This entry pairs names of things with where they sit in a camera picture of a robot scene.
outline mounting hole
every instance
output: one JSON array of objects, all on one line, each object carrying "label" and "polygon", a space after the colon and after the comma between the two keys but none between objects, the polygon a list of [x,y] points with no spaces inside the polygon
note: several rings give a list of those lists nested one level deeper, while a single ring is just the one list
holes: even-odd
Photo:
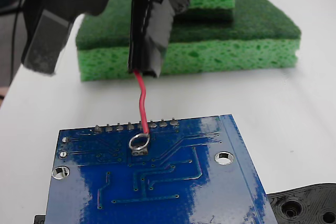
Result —
[{"label": "mounting hole", "polygon": [[215,155],[215,161],[220,165],[229,165],[233,162],[233,155],[230,152],[219,152]]},{"label": "mounting hole", "polygon": [[281,210],[288,218],[294,218],[301,214],[302,207],[298,202],[290,200],[283,204]]},{"label": "mounting hole", "polygon": [[336,221],[336,216],[334,213],[332,212],[326,212],[324,215],[323,215],[323,221],[325,223],[328,223],[328,224],[331,224],[331,223],[335,223]]},{"label": "mounting hole", "polygon": [[66,166],[59,166],[59,167],[56,167],[54,170],[53,170],[53,173],[51,174],[52,177],[54,179],[64,179],[66,177],[68,177],[70,174],[70,170],[68,167]]}]

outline white surface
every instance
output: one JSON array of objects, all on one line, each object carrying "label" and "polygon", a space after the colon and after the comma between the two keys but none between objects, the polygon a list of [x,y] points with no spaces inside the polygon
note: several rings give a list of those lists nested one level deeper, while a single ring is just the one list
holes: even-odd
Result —
[{"label": "white surface", "polygon": [[[270,1],[302,30],[297,68],[146,79],[148,119],[232,113],[267,193],[336,183],[336,0]],[[139,121],[135,80],[80,82],[74,38],[54,77],[21,67],[0,109],[1,223],[45,214],[60,129]]]}]

